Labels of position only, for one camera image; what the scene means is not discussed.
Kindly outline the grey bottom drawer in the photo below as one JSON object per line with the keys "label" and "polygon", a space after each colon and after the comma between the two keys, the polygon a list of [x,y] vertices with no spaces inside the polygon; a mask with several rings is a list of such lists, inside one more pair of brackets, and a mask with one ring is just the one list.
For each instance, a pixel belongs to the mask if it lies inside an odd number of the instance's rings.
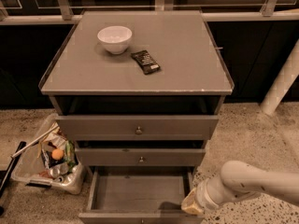
{"label": "grey bottom drawer", "polygon": [[188,167],[97,167],[84,224],[200,224],[181,210],[193,188]]}

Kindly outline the black snack packet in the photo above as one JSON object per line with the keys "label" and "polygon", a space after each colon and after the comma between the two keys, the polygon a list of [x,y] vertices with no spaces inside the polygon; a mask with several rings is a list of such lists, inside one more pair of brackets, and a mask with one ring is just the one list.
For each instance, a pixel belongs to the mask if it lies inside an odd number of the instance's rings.
{"label": "black snack packet", "polygon": [[141,50],[131,54],[145,75],[158,72],[161,66],[150,56],[146,50]]}

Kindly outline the grey drawer cabinet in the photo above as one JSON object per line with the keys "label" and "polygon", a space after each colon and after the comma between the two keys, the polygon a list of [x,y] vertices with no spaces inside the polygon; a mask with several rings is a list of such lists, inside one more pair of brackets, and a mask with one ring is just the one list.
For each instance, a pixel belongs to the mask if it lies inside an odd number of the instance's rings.
{"label": "grey drawer cabinet", "polygon": [[[108,26],[133,32],[112,54],[97,34]],[[146,50],[161,66],[145,75],[132,53]],[[234,83],[197,11],[87,11],[42,77],[39,88],[58,116],[218,116]]]}

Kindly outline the grey drawer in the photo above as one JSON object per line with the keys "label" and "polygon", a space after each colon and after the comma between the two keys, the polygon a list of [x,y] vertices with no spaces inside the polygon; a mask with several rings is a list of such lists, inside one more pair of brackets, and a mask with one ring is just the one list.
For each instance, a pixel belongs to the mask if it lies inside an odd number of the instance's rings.
{"label": "grey drawer", "polygon": [[181,210],[193,188],[188,167],[97,167],[84,224],[200,224]]}
{"label": "grey drawer", "polygon": [[206,115],[68,115],[56,121],[73,141],[208,140],[218,123]]}
{"label": "grey drawer", "polygon": [[86,166],[197,166],[202,141],[79,141],[78,160]]}

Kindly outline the grey middle drawer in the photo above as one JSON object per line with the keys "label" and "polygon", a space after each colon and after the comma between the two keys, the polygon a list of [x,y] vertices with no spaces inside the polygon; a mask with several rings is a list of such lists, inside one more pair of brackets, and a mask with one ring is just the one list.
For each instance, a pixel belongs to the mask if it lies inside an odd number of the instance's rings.
{"label": "grey middle drawer", "polygon": [[86,166],[197,166],[202,141],[79,141],[78,160]]}

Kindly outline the black bar on floor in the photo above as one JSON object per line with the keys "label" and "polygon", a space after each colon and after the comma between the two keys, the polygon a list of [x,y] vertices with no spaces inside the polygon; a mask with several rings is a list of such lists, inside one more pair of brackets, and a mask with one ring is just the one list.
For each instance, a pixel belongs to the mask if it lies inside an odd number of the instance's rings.
{"label": "black bar on floor", "polygon": [[[16,149],[16,152],[20,151],[23,147],[26,146],[26,142],[21,141]],[[4,191],[7,187],[8,181],[11,177],[11,174],[14,170],[14,168],[16,167],[18,161],[19,161],[20,155],[16,158],[11,158],[11,161],[7,167],[6,170],[4,171],[0,171],[0,199],[4,194]],[[4,214],[4,207],[2,205],[0,205],[0,216],[2,216]]]}

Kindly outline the metal railing frame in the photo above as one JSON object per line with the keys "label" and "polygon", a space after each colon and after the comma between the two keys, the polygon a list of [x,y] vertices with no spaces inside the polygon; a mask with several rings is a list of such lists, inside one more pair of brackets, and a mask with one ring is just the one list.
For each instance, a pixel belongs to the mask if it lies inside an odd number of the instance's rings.
{"label": "metal railing frame", "polygon": [[3,25],[75,23],[86,11],[197,10],[205,21],[296,21],[299,0],[0,0]]}

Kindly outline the white support pole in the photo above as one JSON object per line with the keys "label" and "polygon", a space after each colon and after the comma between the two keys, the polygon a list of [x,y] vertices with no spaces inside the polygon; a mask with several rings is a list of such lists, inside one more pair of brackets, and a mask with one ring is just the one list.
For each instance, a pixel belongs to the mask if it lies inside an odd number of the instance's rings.
{"label": "white support pole", "polygon": [[299,39],[295,43],[286,62],[260,104],[261,110],[271,116],[299,76]]}

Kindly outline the orange fruit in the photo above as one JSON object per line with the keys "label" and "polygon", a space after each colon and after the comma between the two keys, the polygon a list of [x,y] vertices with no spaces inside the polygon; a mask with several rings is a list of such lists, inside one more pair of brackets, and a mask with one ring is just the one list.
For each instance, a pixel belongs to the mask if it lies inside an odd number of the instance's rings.
{"label": "orange fruit", "polygon": [[59,149],[59,148],[56,148],[52,151],[51,153],[51,156],[56,160],[56,161],[59,161],[61,160],[63,157],[64,157],[64,152]]}

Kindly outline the silver can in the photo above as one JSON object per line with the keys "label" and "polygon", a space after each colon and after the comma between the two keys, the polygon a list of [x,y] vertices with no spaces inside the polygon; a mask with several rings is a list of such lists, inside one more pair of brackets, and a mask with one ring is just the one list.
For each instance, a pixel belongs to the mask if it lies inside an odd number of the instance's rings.
{"label": "silver can", "polygon": [[68,173],[68,165],[66,162],[57,164],[49,169],[49,174],[53,178],[58,178],[61,175]]}

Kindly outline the white stick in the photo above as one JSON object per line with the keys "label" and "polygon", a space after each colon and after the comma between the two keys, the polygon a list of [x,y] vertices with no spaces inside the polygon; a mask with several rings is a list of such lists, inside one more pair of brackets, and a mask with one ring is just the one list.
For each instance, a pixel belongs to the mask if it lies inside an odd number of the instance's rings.
{"label": "white stick", "polygon": [[41,135],[39,135],[35,140],[33,140],[31,143],[29,143],[28,145],[25,145],[25,147],[21,148],[20,150],[16,151],[14,154],[12,154],[10,157],[11,159],[15,159],[18,156],[20,156],[27,148],[37,144],[41,139],[43,139],[44,137],[46,137],[48,134],[52,133],[54,130],[56,130],[58,128],[58,124],[54,125],[52,128],[50,128],[49,130],[47,130],[46,132],[42,133]]}

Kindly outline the white ceramic bowl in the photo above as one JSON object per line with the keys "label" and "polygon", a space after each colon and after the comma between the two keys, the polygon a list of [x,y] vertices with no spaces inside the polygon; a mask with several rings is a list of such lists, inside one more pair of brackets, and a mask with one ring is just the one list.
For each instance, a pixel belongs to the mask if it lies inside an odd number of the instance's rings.
{"label": "white ceramic bowl", "polygon": [[97,34],[100,44],[112,54],[124,53],[130,45],[132,36],[133,32],[125,26],[108,26]]}

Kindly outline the grey top drawer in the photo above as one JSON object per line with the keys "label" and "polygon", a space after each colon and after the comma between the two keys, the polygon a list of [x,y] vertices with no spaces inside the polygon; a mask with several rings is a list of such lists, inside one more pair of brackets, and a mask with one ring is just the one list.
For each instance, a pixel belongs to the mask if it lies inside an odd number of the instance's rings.
{"label": "grey top drawer", "polygon": [[68,115],[56,121],[73,141],[208,140],[218,123],[206,115]]}

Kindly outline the green snack bag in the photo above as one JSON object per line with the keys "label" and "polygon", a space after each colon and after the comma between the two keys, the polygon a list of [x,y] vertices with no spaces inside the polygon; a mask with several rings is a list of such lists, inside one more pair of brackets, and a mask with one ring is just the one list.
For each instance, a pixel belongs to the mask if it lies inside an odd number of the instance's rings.
{"label": "green snack bag", "polygon": [[75,149],[74,145],[70,141],[65,142],[64,146],[64,161],[68,165],[69,169],[72,169],[77,165],[75,158]]}

